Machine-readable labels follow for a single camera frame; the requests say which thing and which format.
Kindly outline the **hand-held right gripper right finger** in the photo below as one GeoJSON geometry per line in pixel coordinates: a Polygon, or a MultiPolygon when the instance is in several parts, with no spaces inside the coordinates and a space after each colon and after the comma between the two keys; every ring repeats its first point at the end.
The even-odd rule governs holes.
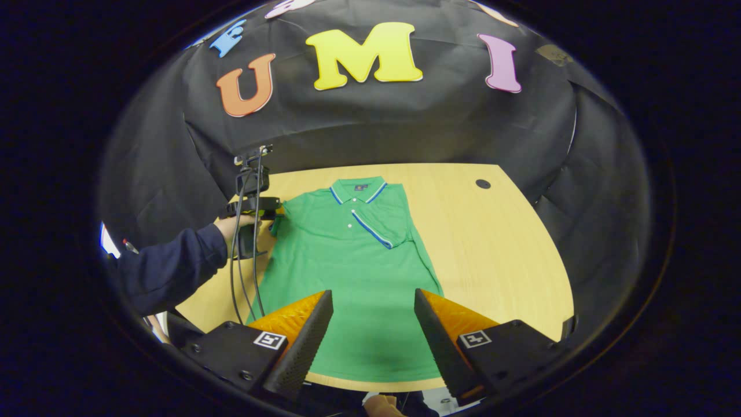
{"type": "Polygon", "coordinates": [[[414,313],[450,394],[460,405],[509,402],[537,395],[567,353],[579,319],[563,323],[554,341],[524,320],[499,324],[482,314],[417,288],[414,313]]]}

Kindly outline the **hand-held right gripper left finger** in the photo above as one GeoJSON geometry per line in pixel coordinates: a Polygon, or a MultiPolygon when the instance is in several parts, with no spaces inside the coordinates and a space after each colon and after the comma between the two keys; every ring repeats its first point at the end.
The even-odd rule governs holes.
{"type": "Polygon", "coordinates": [[[292,402],[333,313],[332,291],[318,291],[251,324],[227,320],[209,332],[182,330],[177,348],[227,396],[252,403],[292,402]]]}

